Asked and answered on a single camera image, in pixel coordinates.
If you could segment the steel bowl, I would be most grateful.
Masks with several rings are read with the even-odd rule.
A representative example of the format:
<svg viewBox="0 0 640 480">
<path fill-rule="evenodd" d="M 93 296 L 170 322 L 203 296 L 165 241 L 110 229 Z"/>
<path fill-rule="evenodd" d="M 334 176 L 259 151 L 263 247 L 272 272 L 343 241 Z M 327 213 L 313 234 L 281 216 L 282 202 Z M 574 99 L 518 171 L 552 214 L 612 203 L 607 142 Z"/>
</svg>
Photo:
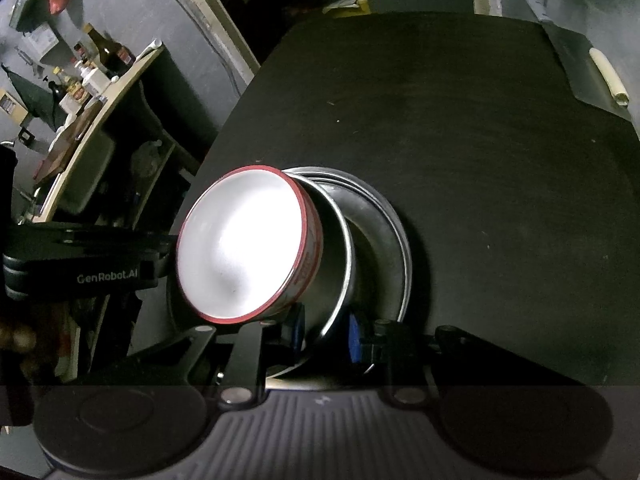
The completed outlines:
<svg viewBox="0 0 640 480">
<path fill-rule="evenodd" d="M 354 296 L 356 255 L 346 218 L 329 192 L 310 177 L 286 173 L 307 192 L 322 226 L 323 249 L 316 276 L 303 295 L 276 314 L 267 328 L 267 376 L 329 359 L 342 336 L 346 307 Z"/>
</svg>

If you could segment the white red-rimmed bowl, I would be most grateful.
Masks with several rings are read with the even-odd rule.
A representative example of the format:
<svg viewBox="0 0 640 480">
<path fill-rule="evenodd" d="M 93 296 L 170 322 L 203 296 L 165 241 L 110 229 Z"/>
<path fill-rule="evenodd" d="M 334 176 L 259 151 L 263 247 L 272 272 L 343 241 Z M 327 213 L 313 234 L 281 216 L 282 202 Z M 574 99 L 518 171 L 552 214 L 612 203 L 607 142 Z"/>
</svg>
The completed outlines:
<svg viewBox="0 0 640 480">
<path fill-rule="evenodd" d="M 299 300 L 323 252 L 318 210 L 283 171 L 236 168 L 201 194 L 177 238 L 177 278 L 204 320 L 240 324 Z"/>
</svg>

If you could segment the large steel plate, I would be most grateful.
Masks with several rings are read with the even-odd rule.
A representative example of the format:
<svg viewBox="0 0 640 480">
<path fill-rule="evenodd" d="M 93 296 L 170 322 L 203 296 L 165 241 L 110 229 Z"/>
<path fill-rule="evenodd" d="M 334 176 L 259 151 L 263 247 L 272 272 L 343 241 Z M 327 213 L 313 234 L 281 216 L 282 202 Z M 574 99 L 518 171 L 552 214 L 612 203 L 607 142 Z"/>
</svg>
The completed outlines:
<svg viewBox="0 0 640 480">
<path fill-rule="evenodd" d="M 362 288 L 378 318 L 401 322 L 412 286 L 412 258 L 399 216 L 376 188 L 344 170 L 320 166 L 288 168 L 288 174 L 320 185 L 340 207 L 358 250 Z"/>
</svg>

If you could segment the wooden side shelf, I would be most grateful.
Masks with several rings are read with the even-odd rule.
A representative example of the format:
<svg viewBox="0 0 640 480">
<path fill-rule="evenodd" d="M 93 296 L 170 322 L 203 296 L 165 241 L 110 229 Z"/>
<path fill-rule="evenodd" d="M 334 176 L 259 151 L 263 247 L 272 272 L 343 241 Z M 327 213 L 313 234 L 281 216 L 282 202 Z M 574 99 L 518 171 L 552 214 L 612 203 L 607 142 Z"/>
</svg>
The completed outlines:
<svg viewBox="0 0 640 480">
<path fill-rule="evenodd" d="M 47 186 L 49 192 L 30 218 L 32 222 L 49 222 L 59 210 L 79 214 L 86 208 L 115 151 L 115 142 L 104 133 L 103 125 L 163 50 L 163 43 L 153 40 L 128 72 L 61 133 L 51 151 L 54 159 L 42 167 L 46 174 L 36 179 L 36 187 Z"/>
</svg>

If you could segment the white container on shelf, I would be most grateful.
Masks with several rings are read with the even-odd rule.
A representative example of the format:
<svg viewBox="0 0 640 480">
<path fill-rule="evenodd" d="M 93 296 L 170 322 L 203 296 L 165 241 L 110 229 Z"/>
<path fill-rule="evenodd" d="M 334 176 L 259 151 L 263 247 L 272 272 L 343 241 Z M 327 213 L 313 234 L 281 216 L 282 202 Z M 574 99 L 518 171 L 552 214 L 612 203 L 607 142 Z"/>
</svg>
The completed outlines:
<svg viewBox="0 0 640 480">
<path fill-rule="evenodd" d="M 100 96 L 110 86 L 111 81 L 97 67 L 81 67 L 82 85 L 92 96 Z"/>
</svg>

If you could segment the dark glass bottle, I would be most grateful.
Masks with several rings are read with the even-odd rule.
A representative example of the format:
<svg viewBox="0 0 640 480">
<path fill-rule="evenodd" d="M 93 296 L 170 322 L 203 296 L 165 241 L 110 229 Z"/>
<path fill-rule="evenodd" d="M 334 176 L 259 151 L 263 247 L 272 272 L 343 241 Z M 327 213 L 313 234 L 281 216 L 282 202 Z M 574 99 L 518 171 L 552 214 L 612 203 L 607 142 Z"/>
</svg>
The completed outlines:
<svg viewBox="0 0 640 480">
<path fill-rule="evenodd" d="M 101 64 L 112 76 L 121 77 L 134 65 L 134 56 L 128 48 L 101 35 L 91 24 L 82 28 L 94 46 Z"/>
</svg>

